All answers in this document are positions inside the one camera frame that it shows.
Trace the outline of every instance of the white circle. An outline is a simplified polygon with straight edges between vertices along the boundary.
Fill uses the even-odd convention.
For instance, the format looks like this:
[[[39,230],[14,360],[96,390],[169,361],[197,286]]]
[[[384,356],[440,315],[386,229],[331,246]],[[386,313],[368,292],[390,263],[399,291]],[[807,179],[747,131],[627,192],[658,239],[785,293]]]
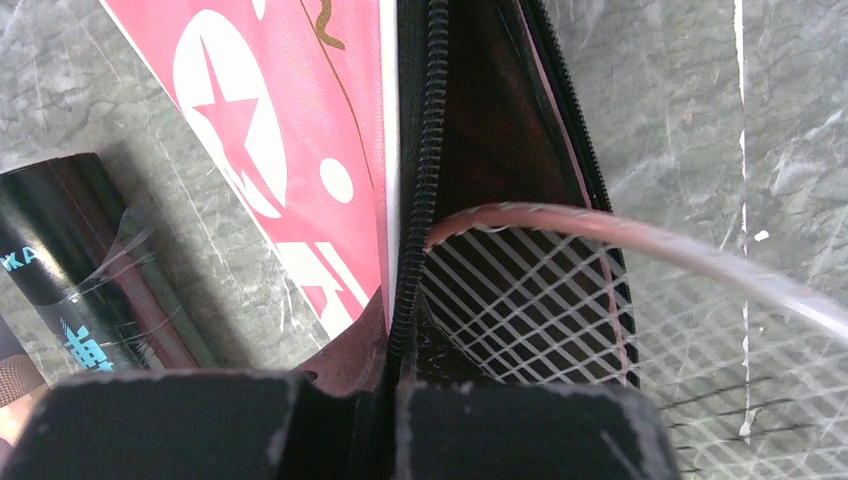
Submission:
[[[256,18],[262,20],[265,16],[265,0],[253,0],[253,11],[256,12]]]
[[[321,161],[321,181],[327,192],[341,203],[353,200],[353,181],[342,162],[335,158],[325,158]]]

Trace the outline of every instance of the black cylinder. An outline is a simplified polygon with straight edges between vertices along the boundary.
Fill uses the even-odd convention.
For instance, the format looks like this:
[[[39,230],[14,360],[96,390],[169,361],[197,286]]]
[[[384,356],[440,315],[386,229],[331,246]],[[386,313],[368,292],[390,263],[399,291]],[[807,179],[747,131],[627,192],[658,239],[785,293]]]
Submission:
[[[0,175],[0,263],[89,371],[219,367],[96,154]]]

